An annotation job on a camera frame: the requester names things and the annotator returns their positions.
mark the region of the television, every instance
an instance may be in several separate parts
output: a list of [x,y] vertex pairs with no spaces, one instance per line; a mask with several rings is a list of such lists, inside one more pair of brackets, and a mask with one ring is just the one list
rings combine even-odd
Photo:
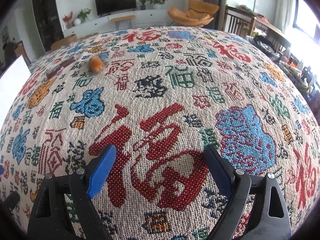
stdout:
[[111,12],[136,9],[136,0],[96,0],[97,14],[99,16]]

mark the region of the dark door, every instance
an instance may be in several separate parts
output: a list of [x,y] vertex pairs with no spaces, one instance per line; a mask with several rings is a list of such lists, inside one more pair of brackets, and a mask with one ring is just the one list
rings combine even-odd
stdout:
[[32,0],[32,5],[41,41],[49,51],[54,42],[64,38],[56,0]]

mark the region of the woven textile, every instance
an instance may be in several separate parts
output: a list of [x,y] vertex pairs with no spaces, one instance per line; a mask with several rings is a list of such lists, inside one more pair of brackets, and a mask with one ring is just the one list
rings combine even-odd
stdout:
[[[89,71],[92,55],[105,63],[100,73]],[[47,80],[70,56],[79,60]],[[319,127],[283,72],[236,35],[187,27],[99,34],[31,69],[0,135],[0,197],[18,190],[13,214],[24,229],[44,175],[85,167],[107,143],[117,158],[93,203],[114,239],[206,238],[226,204],[202,158],[207,144],[249,174],[276,175],[293,231],[312,208]]]

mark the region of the white cabinet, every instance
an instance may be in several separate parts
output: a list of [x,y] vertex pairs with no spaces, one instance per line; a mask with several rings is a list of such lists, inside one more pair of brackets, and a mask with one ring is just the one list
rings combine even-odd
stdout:
[[[166,26],[167,11],[166,10],[144,10],[135,12],[125,12],[112,14],[98,19],[90,20],[78,26],[74,26],[63,32],[64,37],[76,34],[77,37],[83,37],[92,33],[106,33],[116,30],[115,23],[110,22],[114,18],[135,15],[136,19],[132,19],[132,27],[151,27],[151,26]],[[120,30],[128,29],[128,22],[120,22]]]

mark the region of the white vase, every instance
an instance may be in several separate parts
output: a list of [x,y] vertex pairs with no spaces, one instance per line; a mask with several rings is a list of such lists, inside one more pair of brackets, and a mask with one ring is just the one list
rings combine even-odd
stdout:
[[73,24],[74,24],[75,26],[80,25],[80,24],[81,24],[81,19],[79,19],[79,18],[75,19],[74,22],[73,22]]
[[160,10],[160,9],[162,8],[162,4],[156,3],[156,4],[153,5],[153,8],[154,8],[155,10]]

